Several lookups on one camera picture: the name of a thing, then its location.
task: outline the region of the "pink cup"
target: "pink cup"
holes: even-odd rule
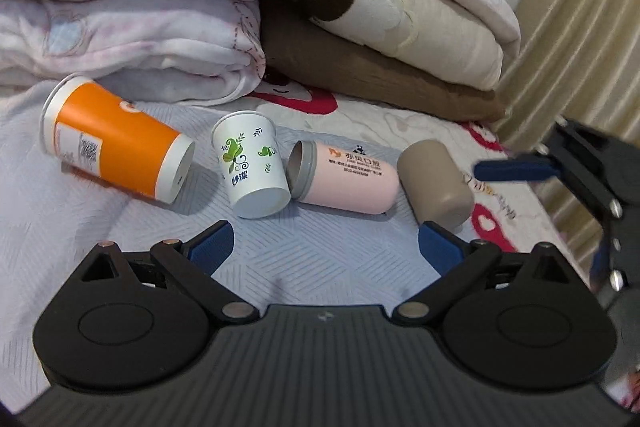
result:
[[[396,201],[398,173],[387,162],[299,141],[289,156],[291,198],[363,214],[381,214]]]

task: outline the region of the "cup bottom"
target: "cup bottom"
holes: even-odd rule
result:
[[[285,188],[260,188],[236,201],[234,211],[245,219],[258,219],[281,211],[290,199],[291,195]]]

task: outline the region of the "curtain fold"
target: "curtain fold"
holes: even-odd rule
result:
[[[521,0],[516,14],[523,46],[498,85],[501,141],[530,150],[563,114],[640,146],[640,0]],[[558,181],[536,192],[588,269],[597,223]]]

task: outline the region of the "orange paper cup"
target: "orange paper cup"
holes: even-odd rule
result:
[[[195,142],[82,74],[49,95],[40,143],[62,161],[163,203],[173,203],[187,176]]]

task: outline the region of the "white label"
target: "white label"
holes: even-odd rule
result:
[[[64,123],[56,124],[56,153],[62,161],[100,176],[102,140]]]

